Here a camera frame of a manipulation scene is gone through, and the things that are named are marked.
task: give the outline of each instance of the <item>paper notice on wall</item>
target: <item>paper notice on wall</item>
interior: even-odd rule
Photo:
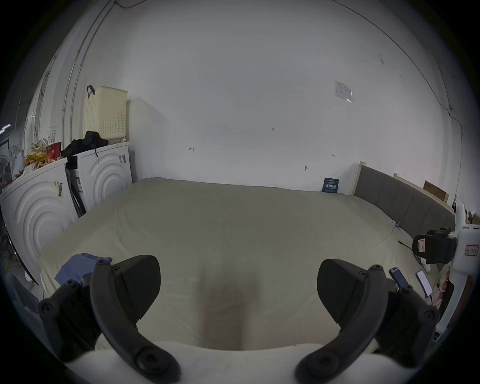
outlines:
[[[353,103],[352,89],[338,81],[335,82],[335,96],[344,99],[350,103]]]
[[[54,127],[50,127],[50,130],[47,132],[47,141],[49,145],[55,143],[56,132],[57,130],[54,129]]]

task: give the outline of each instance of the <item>gray upholstered headboard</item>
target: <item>gray upholstered headboard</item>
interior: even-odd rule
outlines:
[[[365,165],[357,175],[353,194],[379,207],[411,237],[440,227],[455,229],[451,208],[418,187]]]

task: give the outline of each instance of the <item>wall cable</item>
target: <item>wall cable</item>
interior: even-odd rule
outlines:
[[[131,9],[131,8],[135,8],[137,5],[140,5],[140,4],[142,4],[142,3],[146,2],[146,1],[147,1],[147,0],[142,0],[141,2],[136,3],[136,4],[134,4],[134,5],[130,6],[130,7],[124,7],[123,5],[121,5],[121,4],[119,3],[119,0],[114,0],[113,2],[114,2],[115,4],[117,4],[120,8],[123,8],[123,9]]]
[[[62,109],[62,116],[61,116],[61,132],[62,132],[62,144],[65,140],[65,135],[64,135],[64,129],[65,129],[65,109],[67,107],[67,95],[68,95],[68,88],[70,86],[70,80],[72,79],[72,74],[73,74],[73,69],[75,68],[75,64],[77,63],[78,56],[80,55],[80,51],[82,47],[84,46],[85,40],[87,39],[88,34],[92,30],[93,26],[95,25],[96,21],[102,14],[103,10],[107,7],[108,3],[110,3],[110,0],[107,1],[107,3],[103,6],[102,10],[100,13],[97,15],[95,20],[93,20],[92,25],[90,28],[88,28],[87,33],[85,34],[84,39],[82,40],[82,43],[80,44],[80,47],[77,50],[77,55],[75,56],[75,59],[73,60],[73,65],[72,65],[72,70],[70,71],[70,75],[68,76],[68,82],[67,82],[67,88],[65,89],[65,98],[63,99],[63,109]],[[72,139],[72,125],[70,124],[70,140]]]
[[[72,125],[73,125],[73,101],[75,99],[75,91],[77,90],[77,85],[78,85],[78,79],[80,77],[80,71],[82,70],[82,66],[84,64],[84,61],[85,61],[85,57],[87,55],[87,52],[88,52],[88,49],[90,48],[90,45],[92,44],[92,41],[96,35],[96,33],[98,32],[98,29],[100,28],[100,26],[102,25],[103,21],[105,20],[105,18],[108,16],[108,14],[110,13],[110,11],[113,9],[113,7],[115,6],[115,2],[112,3],[112,6],[110,7],[110,9],[107,11],[107,13],[105,14],[105,16],[103,16],[102,20],[100,21],[100,23],[98,24],[95,32],[93,32],[93,35],[92,35],[92,38],[90,39],[90,42],[88,43],[87,45],[87,48],[85,49],[85,53],[82,57],[82,61],[80,62],[80,68],[78,69],[78,72],[77,72],[77,78],[75,79],[75,85],[73,86],[73,94],[72,94],[72,108],[70,110],[70,139],[72,139]]]
[[[440,104],[441,107],[445,108],[447,110],[447,113],[448,113],[448,117],[451,118],[452,120],[455,120],[455,121],[458,121],[458,123],[460,124],[460,167],[458,169],[458,181],[457,181],[457,184],[456,184],[456,189],[455,189],[455,199],[454,201],[456,200],[456,193],[458,191],[458,183],[460,182],[460,170],[461,170],[461,167],[462,167],[462,136],[463,136],[463,127],[462,127],[462,122],[459,120],[459,119],[456,119],[454,118],[451,114],[450,114],[450,108],[444,106],[441,102],[440,102],[440,99],[438,98],[437,94],[435,93],[435,91],[433,90],[432,86],[430,85],[430,83],[428,82],[427,78],[425,77],[425,75],[422,73],[422,71],[420,70],[420,68],[418,67],[417,64],[415,64],[415,62],[412,60],[412,58],[408,55],[408,53],[405,52],[405,50],[395,41],[393,40],[393,38],[390,37],[390,35],[385,32],[382,28],[380,28],[377,24],[375,24],[374,22],[370,21],[369,19],[367,19],[365,16],[363,16],[361,13],[358,13],[356,10],[354,9],[351,9],[349,6],[345,5],[345,4],[342,4],[340,2],[338,2],[337,0],[332,0],[334,3],[338,4],[338,5],[341,5],[342,7],[344,8],[347,8],[348,10],[352,11],[353,13],[357,14],[358,16],[360,16],[362,19],[368,21],[370,24],[372,24],[375,28],[377,28],[380,32],[382,32],[385,36],[387,36],[390,40],[393,41],[393,43],[410,59],[410,61],[412,62],[412,64],[415,66],[415,68],[417,68],[417,70],[420,72],[420,74],[422,75],[423,79],[425,80],[425,82],[427,83],[427,85],[429,86],[430,90],[432,91],[433,95],[435,96],[435,98],[437,99],[438,101],[438,104]],[[440,76],[442,77],[442,81],[444,83],[444,88],[445,88],[445,93],[447,95],[447,102],[448,102],[448,105],[450,106],[450,102],[448,100],[448,92],[447,92],[447,88],[445,86],[445,81],[444,81],[444,77],[442,75],[442,71],[440,70],[440,66],[438,65],[438,62],[437,62],[437,66],[438,66],[438,70],[440,72]]]

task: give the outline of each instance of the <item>basket handle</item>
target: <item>basket handle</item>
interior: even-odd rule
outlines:
[[[91,85],[89,85],[89,86],[87,87],[87,93],[88,93],[87,99],[90,98],[90,92],[88,92],[88,88],[91,88],[91,89],[92,89],[92,93],[95,95],[95,88],[93,88]]]

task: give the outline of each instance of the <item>black bag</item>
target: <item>black bag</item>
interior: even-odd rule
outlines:
[[[62,152],[61,157],[72,159],[73,155],[108,145],[108,140],[102,139],[98,132],[87,131],[84,139],[73,140]]]

